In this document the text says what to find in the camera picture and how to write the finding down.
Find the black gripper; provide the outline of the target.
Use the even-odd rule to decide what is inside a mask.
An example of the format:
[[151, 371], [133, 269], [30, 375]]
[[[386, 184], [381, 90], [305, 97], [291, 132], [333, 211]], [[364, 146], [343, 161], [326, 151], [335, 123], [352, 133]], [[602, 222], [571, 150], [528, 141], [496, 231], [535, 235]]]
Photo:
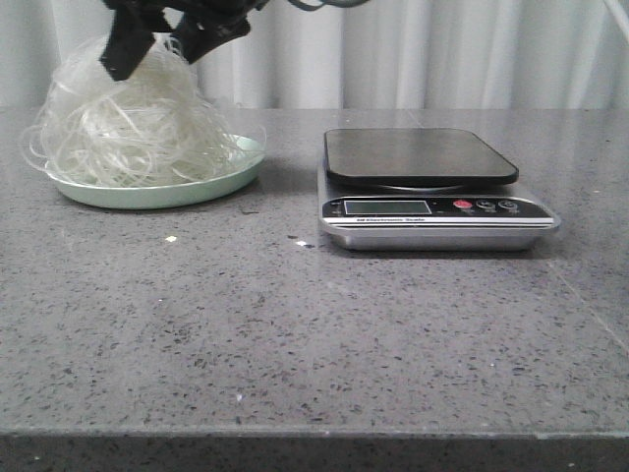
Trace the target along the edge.
[[245, 17], [251, 10], [261, 10], [267, 1], [104, 0], [103, 3], [114, 12], [114, 18], [99, 61], [111, 79], [120, 82], [138, 68], [155, 42], [154, 35], [170, 31], [165, 9], [184, 14], [171, 38], [180, 54], [193, 64], [219, 46], [247, 35], [251, 25]]

